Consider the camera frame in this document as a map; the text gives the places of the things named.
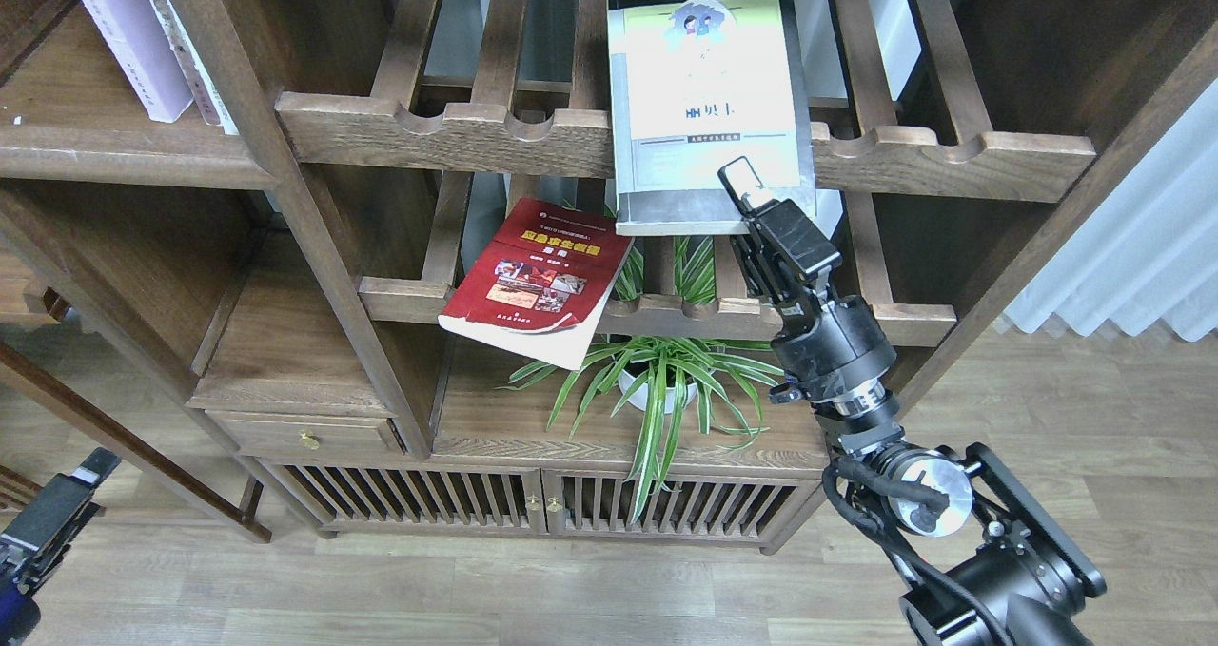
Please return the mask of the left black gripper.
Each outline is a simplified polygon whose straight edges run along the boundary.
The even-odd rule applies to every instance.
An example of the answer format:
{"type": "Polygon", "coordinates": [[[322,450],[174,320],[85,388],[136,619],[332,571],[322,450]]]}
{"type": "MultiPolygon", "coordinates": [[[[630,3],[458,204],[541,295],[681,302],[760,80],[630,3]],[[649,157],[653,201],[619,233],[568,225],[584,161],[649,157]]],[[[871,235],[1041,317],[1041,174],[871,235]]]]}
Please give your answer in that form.
{"type": "Polygon", "coordinates": [[[22,642],[33,633],[41,616],[34,594],[99,511],[94,491],[121,463],[122,457],[108,449],[95,449],[72,477],[54,477],[2,531],[4,642],[22,642]]]}

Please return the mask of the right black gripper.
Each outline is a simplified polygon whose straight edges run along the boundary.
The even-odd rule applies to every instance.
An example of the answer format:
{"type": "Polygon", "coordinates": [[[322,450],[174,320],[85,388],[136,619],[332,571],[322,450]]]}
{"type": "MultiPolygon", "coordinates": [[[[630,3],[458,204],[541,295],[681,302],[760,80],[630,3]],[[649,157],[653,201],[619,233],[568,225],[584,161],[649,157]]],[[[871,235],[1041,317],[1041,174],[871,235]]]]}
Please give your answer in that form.
{"type": "Polygon", "coordinates": [[[836,294],[834,243],[793,201],[778,201],[748,157],[723,165],[717,178],[747,225],[734,254],[749,291],[769,299],[782,322],[771,347],[786,382],[771,388],[771,402],[806,400],[821,414],[892,403],[879,377],[896,353],[862,297],[836,294]]]}

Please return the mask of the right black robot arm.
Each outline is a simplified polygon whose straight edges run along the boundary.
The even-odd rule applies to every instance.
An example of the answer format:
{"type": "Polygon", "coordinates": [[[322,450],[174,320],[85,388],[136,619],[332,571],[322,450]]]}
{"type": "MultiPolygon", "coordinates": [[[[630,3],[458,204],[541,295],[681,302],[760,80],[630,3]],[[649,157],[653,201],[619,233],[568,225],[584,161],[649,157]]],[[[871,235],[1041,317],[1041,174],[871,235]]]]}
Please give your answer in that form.
{"type": "Polygon", "coordinates": [[[826,500],[903,577],[917,641],[1086,644],[1073,617],[1108,589],[1097,567],[983,442],[956,453],[907,441],[882,382],[896,353],[862,297],[836,294],[834,244],[748,158],[717,177],[745,224],[732,244],[749,290],[782,321],[786,382],[770,399],[811,405],[829,451],[826,500]]]}

